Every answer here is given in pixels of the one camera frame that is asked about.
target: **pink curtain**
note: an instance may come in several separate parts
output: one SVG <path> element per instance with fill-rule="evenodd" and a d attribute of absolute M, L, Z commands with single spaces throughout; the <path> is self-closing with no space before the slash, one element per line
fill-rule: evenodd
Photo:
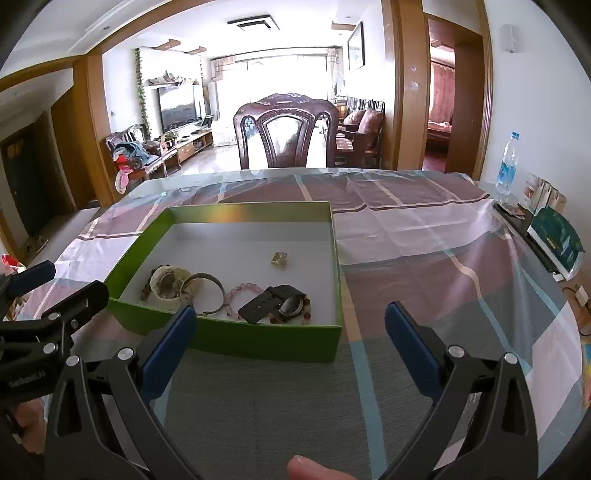
<path fill-rule="evenodd" d="M 456 71 L 438 63 L 431 63 L 433 106 L 429 120 L 438 124 L 452 123 L 453 102 L 456 94 Z"/>

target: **dining table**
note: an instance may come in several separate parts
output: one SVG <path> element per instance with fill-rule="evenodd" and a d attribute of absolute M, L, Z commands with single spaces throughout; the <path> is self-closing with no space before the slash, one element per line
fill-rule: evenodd
<path fill-rule="evenodd" d="M 277 480 L 298 454 L 358 480 L 378 478 L 431 407 L 385 330 L 385 308 L 398 300 L 446 345 L 481 358 L 518 358 L 544 472 L 585 412 L 577 324 L 490 195 L 462 174 L 274 168 L 145 181 L 84 228 L 20 318 L 39 318 L 104 280 L 168 207 L 290 201 L 331 204 L 343 309 L 336 358 L 278 362 L 189 349 L 152 407 L 197 471 L 208 480 Z M 141 338 L 105 310 L 75 334 L 74 352 L 94 361 Z M 470 396 L 440 465 L 457 455 L 478 398 Z M 142 463 L 124 432 L 121 438 Z"/>

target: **blue gripper pad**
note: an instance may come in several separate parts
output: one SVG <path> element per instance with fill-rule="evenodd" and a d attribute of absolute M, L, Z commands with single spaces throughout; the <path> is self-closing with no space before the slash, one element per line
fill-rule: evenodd
<path fill-rule="evenodd" d="M 442 367 L 403 309 L 396 303 L 386 308 L 386 331 L 421 395 L 436 402 L 443 392 Z"/>
<path fill-rule="evenodd" d="M 25 293 L 53 280 L 56 268 L 49 260 L 45 260 L 21 273 L 12 274 L 7 293 L 11 297 L 22 297 Z"/>
<path fill-rule="evenodd" d="M 142 385 L 139 394 L 145 402 L 159 398 L 197 329 L 197 314 L 186 306 L 174 314 L 167 324 L 168 330 L 146 360 L 141 372 Z"/>

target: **silver bangle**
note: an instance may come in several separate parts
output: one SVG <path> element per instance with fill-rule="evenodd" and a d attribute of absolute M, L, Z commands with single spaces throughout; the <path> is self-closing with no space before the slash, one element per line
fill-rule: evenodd
<path fill-rule="evenodd" d="M 209 273 L 195 273 L 195 275 L 191 275 L 187 280 L 185 280 L 183 282 L 183 284 L 181 285 L 181 289 L 179 292 L 181 301 L 183 302 L 184 305 L 191 305 L 191 307 L 195 308 L 195 306 L 193 305 L 193 299 L 187 297 L 186 290 L 187 290 L 187 286 L 189 285 L 189 283 L 191 283 L 193 280 L 196 280 L 198 278 L 205 278 L 206 280 L 214 282 L 222 291 L 223 300 L 222 300 L 222 304 L 217 309 L 211 310 L 210 312 L 201 312 L 201 313 L 198 313 L 197 315 L 199 315 L 201 317 L 206 317 L 208 315 L 211 315 L 212 313 L 219 312 L 222 308 L 224 308 L 226 306 L 226 291 L 223 289 L 222 282 L 220 282 L 216 277 L 214 277 L 213 275 L 210 275 Z"/>

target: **screw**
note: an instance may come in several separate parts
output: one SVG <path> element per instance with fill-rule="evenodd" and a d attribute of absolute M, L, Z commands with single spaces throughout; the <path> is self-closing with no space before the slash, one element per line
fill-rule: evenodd
<path fill-rule="evenodd" d="M 505 362 L 507 362 L 508 364 L 511 364 L 511 365 L 516 365 L 517 364 L 517 357 L 512 353 L 506 353 L 505 354 Z"/>
<path fill-rule="evenodd" d="M 43 353 L 46 355 L 50 355 L 51 353 L 57 350 L 57 345 L 55 343 L 46 343 L 43 346 Z"/>
<path fill-rule="evenodd" d="M 117 353 L 119 360 L 129 360 L 133 355 L 134 351 L 129 347 L 122 348 L 119 350 L 119 353 Z"/>
<path fill-rule="evenodd" d="M 73 367 L 73 366 L 77 365 L 79 361 L 80 361 L 80 357 L 78 355 L 70 355 L 68 357 L 68 360 L 66 360 L 66 365 L 68 367 Z"/>
<path fill-rule="evenodd" d="M 453 358 L 462 358 L 466 351 L 459 345 L 452 345 L 450 348 L 447 349 L 447 352 Z"/>

